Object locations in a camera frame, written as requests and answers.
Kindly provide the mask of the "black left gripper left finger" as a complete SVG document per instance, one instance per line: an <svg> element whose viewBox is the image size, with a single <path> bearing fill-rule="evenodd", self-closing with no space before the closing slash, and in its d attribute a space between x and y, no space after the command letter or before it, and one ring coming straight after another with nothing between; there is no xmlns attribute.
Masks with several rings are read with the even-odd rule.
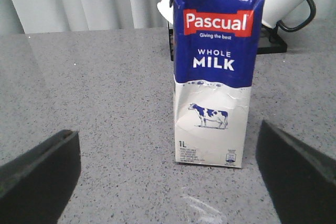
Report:
<svg viewBox="0 0 336 224"><path fill-rule="evenodd" d="M79 134L61 130L1 166L1 223L57 223L81 173Z"/></svg>

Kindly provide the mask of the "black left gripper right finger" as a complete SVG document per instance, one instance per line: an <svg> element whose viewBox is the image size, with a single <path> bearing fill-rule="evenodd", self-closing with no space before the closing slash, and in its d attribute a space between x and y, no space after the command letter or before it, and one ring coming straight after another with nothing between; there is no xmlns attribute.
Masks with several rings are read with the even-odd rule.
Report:
<svg viewBox="0 0 336 224"><path fill-rule="evenodd" d="M335 223L335 160L263 120L256 160L281 223Z"/></svg>

